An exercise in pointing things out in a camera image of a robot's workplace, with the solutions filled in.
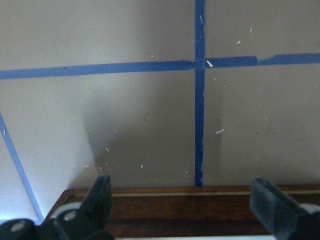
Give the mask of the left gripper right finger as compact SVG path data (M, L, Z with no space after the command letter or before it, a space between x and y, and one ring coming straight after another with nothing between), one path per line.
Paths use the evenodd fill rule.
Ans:
M275 238L303 238L299 223L308 212L293 198L265 178L253 178L249 207Z

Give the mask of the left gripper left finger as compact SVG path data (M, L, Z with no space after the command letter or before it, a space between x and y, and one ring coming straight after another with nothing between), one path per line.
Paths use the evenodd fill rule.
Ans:
M109 175L100 175L89 189L79 210L99 229L105 228L112 208L112 188Z

